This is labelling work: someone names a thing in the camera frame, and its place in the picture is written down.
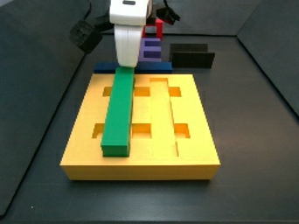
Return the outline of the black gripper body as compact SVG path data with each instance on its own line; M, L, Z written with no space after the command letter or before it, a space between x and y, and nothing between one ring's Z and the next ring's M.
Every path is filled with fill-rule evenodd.
M103 16L88 19L91 10L92 6L88 7L84 18L69 30L69 41L84 53L91 53L93 51L103 39L101 32L111 30L115 26L109 22L108 11ZM153 5L153 11L149 13L145 23L151 25L156 18L160 18L169 25L173 25L173 23L180 20L180 16L169 7L167 0L163 0L163 5L159 3Z

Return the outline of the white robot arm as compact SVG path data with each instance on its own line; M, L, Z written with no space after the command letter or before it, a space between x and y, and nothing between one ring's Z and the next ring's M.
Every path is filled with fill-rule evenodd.
M73 25L69 41L84 53L91 53L103 39L101 32L113 29L117 63L121 67L136 67L143 31L152 13L169 25L180 20L167 0L156 10L152 0L111 0L103 16L88 19L87 12Z

